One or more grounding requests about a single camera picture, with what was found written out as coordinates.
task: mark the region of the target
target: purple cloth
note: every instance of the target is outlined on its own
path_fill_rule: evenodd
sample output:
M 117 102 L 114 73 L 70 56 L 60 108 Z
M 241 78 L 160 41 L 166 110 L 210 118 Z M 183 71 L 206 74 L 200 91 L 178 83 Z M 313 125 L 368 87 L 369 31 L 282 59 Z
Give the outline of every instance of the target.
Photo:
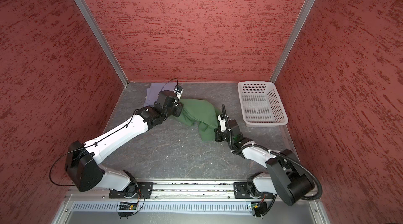
M 153 106 L 154 102 L 158 98 L 158 94 L 161 91 L 162 87 L 165 83 L 152 83 L 151 86 L 147 89 L 147 97 L 145 98 L 144 106 Z M 174 91 L 176 86 L 175 81 L 171 81 L 167 83 L 164 87 L 164 90 Z

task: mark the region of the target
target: red textured wall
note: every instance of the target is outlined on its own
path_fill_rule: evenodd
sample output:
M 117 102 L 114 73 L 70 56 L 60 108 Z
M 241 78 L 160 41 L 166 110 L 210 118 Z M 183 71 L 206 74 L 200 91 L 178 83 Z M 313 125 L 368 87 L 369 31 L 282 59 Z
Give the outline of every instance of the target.
M 130 81 L 269 80 L 304 0 L 86 0 Z
M 46 224 L 67 190 L 50 165 L 102 133 L 123 85 L 73 0 L 0 0 L 0 17 L 0 222 Z
M 403 0 L 316 0 L 276 86 L 332 224 L 403 223 Z

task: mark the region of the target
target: green cloth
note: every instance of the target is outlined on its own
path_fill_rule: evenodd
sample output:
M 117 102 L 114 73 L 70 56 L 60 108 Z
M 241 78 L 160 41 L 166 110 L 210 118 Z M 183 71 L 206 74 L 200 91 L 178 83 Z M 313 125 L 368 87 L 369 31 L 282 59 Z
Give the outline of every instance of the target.
M 179 117 L 173 116 L 179 122 L 192 126 L 196 121 L 199 123 L 199 133 L 202 141 L 212 141 L 215 139 L 215 128 L 219 122 L 217 116 L 221 112 L 211 103 L 197 99 L 181 99 L 183 109 Z

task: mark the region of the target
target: black mounting plate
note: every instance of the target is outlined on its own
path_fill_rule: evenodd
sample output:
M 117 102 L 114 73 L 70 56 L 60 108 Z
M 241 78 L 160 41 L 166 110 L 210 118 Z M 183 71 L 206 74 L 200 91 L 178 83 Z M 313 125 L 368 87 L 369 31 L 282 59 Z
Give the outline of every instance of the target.
M 255 199 L 252 198 L 246 192 L 246 182 L 235 182 L 234 183 L 234 194 L 236 199 Z M 273 199 L 274 195 L 272 193 L 264 193 L 266 195 L 266 199 Z
M 137 182 L 137 185 L 140 189 L 141 194 L 144 196 L 145 199 L 149 199 L 152 193 L 152 187 L 154 185 L 153 182 Z M 111 190 L 109 192 L 109 199 L 126 199 L 128 198 L 123 196 L 122 192 Z

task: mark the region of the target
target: laundry basket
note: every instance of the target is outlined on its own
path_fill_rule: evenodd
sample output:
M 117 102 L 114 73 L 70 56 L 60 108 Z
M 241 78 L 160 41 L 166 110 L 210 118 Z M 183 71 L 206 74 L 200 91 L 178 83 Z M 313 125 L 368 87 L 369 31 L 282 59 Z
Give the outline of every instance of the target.
M 242 81 L 238 83 L 243 120 L 249 127 L 270 127 L 288 123 L 274 83 Z

